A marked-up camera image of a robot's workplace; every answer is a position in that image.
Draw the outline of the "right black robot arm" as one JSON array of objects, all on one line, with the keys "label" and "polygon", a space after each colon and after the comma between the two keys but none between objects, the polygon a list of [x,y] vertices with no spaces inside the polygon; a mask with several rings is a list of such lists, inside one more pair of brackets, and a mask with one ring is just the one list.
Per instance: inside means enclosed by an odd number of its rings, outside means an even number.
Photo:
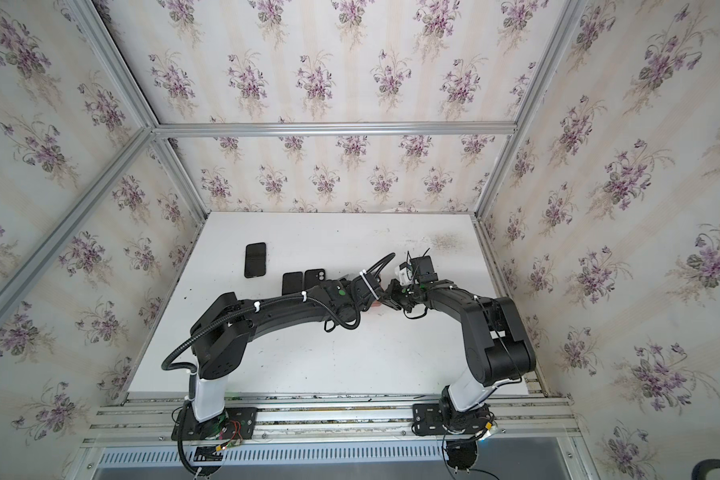
[{"label": "right black robot arm", "polygon": [[498,389],[518,384],[537,365],[533,342],[514,301],[480,296],[441,279],[428,255],[399,264],[382,302],[410,314],[440,312],[461,327],[467,369],[444,389],[443,404],[451,412],[477,409]]}]

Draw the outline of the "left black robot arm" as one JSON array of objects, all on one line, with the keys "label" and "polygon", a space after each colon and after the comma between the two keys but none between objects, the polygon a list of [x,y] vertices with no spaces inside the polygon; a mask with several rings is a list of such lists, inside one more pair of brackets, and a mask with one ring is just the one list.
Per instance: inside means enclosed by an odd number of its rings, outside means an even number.
[{"label": "left black robot arm", "polygon": [[192,326],[187,341],[186,349],[196,359],[189,387],[194,419],[202,423],[222,413],[227,377],[242,363],[250,342],[306,323],[320,323],[326,333],[355,330],[361,314],[383,294],[380,276],[363,270],[352,279],[325,280],[276,298],[221,295]]}]

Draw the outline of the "black phone case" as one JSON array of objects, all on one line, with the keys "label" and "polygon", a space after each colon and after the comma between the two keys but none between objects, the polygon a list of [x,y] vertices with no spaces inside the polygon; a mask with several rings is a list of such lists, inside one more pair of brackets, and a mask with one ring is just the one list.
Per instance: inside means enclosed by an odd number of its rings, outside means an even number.
[{"label": "black phone case", "polygon": [[318,286],[326,279],[326,272],[322,268],[308,269],[303,274],[303,289],[309,290]]}]

